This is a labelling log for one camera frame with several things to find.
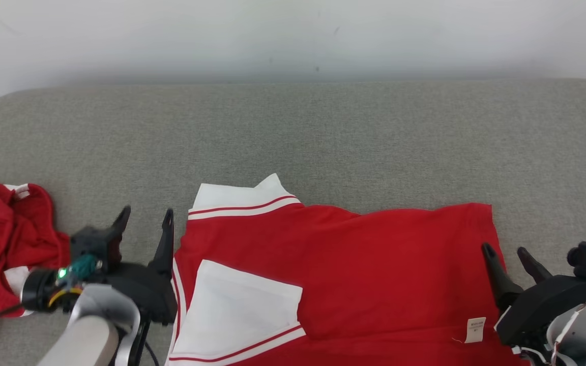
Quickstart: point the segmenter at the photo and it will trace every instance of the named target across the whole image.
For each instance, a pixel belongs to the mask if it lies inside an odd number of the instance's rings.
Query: cable
[[[144,347],[146,347],[146,349],[149,350],[149,353],[151,354],[151,358],[153,359],[155,366],[160,366],[160,362],[158,362],[158,358],[155,356],[155,352],[153,352],[153,349],[151,348],[151,346],[149,346],[148,342],[144,342]]]
[[[562,343],[562,339],[565,337],[571,326],[574,325],[576,318],[580,315],[580,312],[586,307],[586,302],[582,304],[576,311],[571,315],[565,327],[562,328],[560,335],[558,338],[553,341],[553,353],[551,353],[551,366],[555,366],[556,362],[558,361],[558,349],[560,348],[560,343]]]
[[[67,293],[80,295],[80,294],[83,293],[83,290],[81,290],[81,289],[79,289],[77,287],[72,287],[68,291],[67,290],[60,290],[60,291],[56,292],[56,294],[54,294],[51,297],[51,299],[49,300],[49,303],[48,303],[47,307],[50,308],[53,305],[53,303],[58,299],[58,297],[61,297],[62,295],[65,295]]]

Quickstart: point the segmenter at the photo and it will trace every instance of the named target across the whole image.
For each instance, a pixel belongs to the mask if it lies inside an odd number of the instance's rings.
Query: red stripe
[[[180,302],[180,292],[178,291],[178,280],[176,279],[175,272],[171,271],[171,277],[173,278],[173,288],[175,289],[175,296],[178,301],[178,322],[175,328],[175,339],[178,340],[178,336],[180,335],[180,313],[182,312],[182,305]]]
[[[219,357],[219,358],[215,358],[215,359],[202,359],[202,358],[194,358],[194,357],[169,357],[169,361],[198,361],[198,362],[216,362],[216,361],[221,361],[223,359],[230,358],[230,357],[234,357],[234,356],[236,356],[238,354],[241,354],[241,353],[244,353],[246,351],[249,351],[249,350],[251,350],[251,349],[253,349],[255,347],[259,347],[260,345],[263,345],[263,343],[268,343],[268,342],[270,342],[270,341],[272,341],[274,339],[277,339],[277,338],[279,338],[281,336],[285,336],[286,334],[289,334],[292,331],[296,331],[296,330],[300,329],[301,327],[302,326],[296,326],[296,327],[291,328],[291,329],[289,329],[287,331],[283,331],[282,333],[279,333],[278,335],[272,336],[272,337],[268,338],[265,341],[261,341],[259,343],[255,343],[254,345],[252,345],[250,347],[244,348],[244,349],[242,349],[240,351],[237,351],[235,353],[229,354],[227,356],[223,356],[223,357]]]
[[[283,196],[283,197],[279,197],[274,199],[273,201],[270,201],[268,203],[265,204],[260,204],[259,206],[251,206],[251,207],[221,207],[221,208],[210,208],[209,210],[200,210],[200,211],[194,211],[194,212],[190,212],[189,215],[195,215],[195,214],[204,214],[205,212],[214,212],[214,211],[226,211],[226,210],[254,210],[255,208],[262,208],[262,207],[266,207],[269,204],[274,204],[277,201],[281,201],[283,199],[287,199],[287,198],[296,198],[295,196],[291,195],[291,196]]]

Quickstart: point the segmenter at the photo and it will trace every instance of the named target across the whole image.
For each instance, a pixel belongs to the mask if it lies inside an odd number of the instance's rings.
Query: couch cushion
[[[567,251],[586,240],[586,80],[100,86],[0,98],[0,182],[46,188],[69,233],[107,226],[131,204],[124,260],[148,262],[168,207],[182,234],[200,183],[254,186],[271,173],[305,204],[359,213],[490,203],[509,273],[528,286],[518,246],[571,273]],[[0,363],[34,364],[66,321],[3,320]],[[151,329],[160,361],[170,334]]]

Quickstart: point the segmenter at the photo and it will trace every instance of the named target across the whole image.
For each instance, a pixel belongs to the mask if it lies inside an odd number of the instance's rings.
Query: white wall
[[[586,1],[0,0],[0,95],[535,76],[586,77]]]

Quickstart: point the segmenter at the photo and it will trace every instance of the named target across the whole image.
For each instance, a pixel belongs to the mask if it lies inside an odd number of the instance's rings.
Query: black cable
[[[149,346],[148,342],[144,342],[144,347],[146,347],[146,349],[149,350],[149,353],[151,354],[151,358],[153,359],[155,366],[160,366],[160,363],[158,362],[158,358],[155,357],[155,352],[153,352],[153,349],[151,349],[151,346]]]
[[[14,311],[17,311],[21,308],[26,308],[27,306],[33,305],[34,302],[35,302],[35,299],[32,299],[32,300],[29,300],[26,302],[20,302],[19,304],[13,305],[10,308],[6,308],[6,309],[0,311],[0,317],[3,317],[4,315],[9,314],[9,313],[13,313]]]

